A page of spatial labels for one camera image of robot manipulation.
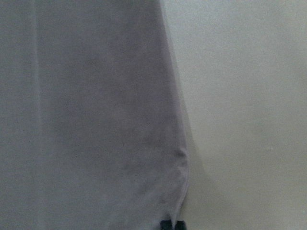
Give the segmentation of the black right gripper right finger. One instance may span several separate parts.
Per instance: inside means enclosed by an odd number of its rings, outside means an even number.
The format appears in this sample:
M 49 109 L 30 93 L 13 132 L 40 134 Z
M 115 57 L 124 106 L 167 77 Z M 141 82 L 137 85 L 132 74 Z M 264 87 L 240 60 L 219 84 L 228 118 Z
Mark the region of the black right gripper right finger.
M 187 230 L 185 221 L 177 221 L 175 224 L 175 230 Z

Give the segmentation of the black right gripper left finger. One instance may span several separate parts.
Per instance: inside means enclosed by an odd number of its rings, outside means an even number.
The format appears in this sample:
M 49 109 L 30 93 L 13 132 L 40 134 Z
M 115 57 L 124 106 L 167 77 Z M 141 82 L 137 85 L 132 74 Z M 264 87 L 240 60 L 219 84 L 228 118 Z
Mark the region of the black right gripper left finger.
M 160 230 L 172 230 L 172 221 L 171 220 L 162 220 L 160 222 Z

